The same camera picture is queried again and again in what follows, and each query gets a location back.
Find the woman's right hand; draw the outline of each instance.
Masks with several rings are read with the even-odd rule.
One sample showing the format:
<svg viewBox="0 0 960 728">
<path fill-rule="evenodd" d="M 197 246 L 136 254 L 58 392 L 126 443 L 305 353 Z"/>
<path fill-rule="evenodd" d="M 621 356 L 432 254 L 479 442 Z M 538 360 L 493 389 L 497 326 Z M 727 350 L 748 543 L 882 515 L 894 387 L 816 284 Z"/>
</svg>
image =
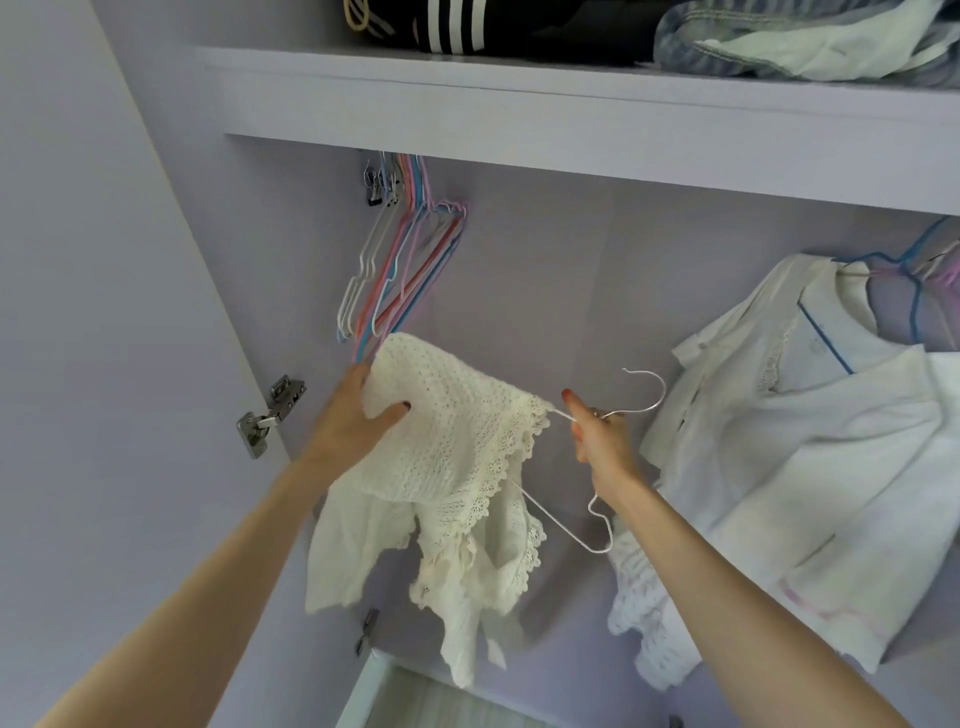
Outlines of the woman's right hand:
<svg viewBox="0 0 960 728">
<path fill-rule="evenodd" d="M 570 424 L 577 460 L 593 469 L 593 489 L 614 510 L 625 489 L 645 486 L 630 447 L 623 415 L 601 419 L 575 393 L 564 389 L 564 404 L 576 419 Z"/>
</svg>

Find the white lace garment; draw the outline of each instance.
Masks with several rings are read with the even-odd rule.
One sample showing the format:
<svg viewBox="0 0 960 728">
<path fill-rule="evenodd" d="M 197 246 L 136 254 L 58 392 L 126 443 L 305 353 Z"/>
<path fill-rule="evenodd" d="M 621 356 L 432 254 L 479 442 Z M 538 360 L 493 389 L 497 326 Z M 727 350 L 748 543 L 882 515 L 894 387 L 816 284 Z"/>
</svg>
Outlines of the white lace garment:
<svg viewBox="0 0 960 728">
<path fill-rule="evenodd" d="M 330 488 L 310 544 L 307 612 L 358 601 L 385 548 L 404 548 L 420 524 L 415 604 L 444 621 L 441 654 L 454 682 L 473 682 L 477 631 L 505 667 L 493 635 L 540 565 L 543 527 L 518 488 L 552 405 L 404 333 L 387 337 L 363 389 L 375 416 L 410 412 Z"/>
</svg>

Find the hand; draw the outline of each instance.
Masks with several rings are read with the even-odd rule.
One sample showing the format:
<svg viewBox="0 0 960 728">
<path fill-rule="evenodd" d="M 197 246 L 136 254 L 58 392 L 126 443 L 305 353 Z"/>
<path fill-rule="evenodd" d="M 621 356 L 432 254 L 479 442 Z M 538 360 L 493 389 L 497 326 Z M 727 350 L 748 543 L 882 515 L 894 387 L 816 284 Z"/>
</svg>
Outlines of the hand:
<svg viewBox="0 0 960 728">
<path fill-rule="evenodd" d="M 360 462 L 391 427 L 410 410 L 409 402 L 391 404 L 368 418 L 360 393 L 370 374 L 369 364 L 353 364 L 326 401 L 294 468 L 321 489 L 320 497 L 338 477 Z"/>
<path fill-rule="evenodd" d="M 627 420 L 612 415 L 603 420 L 576 394 L 564 389 L 564 403 L 576 419 L 570 424 L 577 460 L 593 468 L 593 489 L 614 510 L 625 488 L 645 485 L 630 447 Z"/>
</svg>

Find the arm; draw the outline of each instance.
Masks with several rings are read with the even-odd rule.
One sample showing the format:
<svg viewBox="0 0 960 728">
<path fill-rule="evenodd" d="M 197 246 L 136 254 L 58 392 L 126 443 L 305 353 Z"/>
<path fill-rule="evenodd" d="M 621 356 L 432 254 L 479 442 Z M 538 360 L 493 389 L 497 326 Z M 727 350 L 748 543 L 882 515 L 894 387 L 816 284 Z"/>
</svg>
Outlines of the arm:
<svg viewBox="0 0 960 728">
<path fill-rule="evenodd" d="M 827 643 L 643 482 L 622 416 L 600 420 L 569 390 L 564 401 L 577 420 L 577 459 L 590 463 L 597 493 L 633 531 L 745 725 L 909 728 Z"/>
<path fill-rule="evenodd" d="M 64 695 L 39 728 L 206 726 L 311 508 L 409 405 L 368 420 L 366 365 L 350 368 L 303 455 L 146 621 Z"/>
</svg>

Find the stack of hangers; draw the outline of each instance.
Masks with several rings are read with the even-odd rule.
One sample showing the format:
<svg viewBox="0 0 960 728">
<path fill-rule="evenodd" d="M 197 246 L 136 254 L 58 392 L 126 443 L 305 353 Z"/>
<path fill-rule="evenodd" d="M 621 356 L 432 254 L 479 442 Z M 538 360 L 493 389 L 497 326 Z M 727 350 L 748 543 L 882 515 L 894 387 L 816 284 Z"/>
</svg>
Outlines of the stack of hangers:
<svg viewBox="0 0 960 728">
<path fill-rule="evenodd" d="M 353 339 L 355 361 L 372 356 L 388 334 L 400 329 L 457 249 L 467 221 L 464 205 L 433 199 L 421 157 L 380 153 L 379 169 L 368 167 L 364 177 L 368 186 L 382 190 L 386 204 L 360 250 L 359 271 L 349 280 L 337 312 L 337 340 Z M 378 266 L 391 233 L 393 242 Z"/>
</svg>

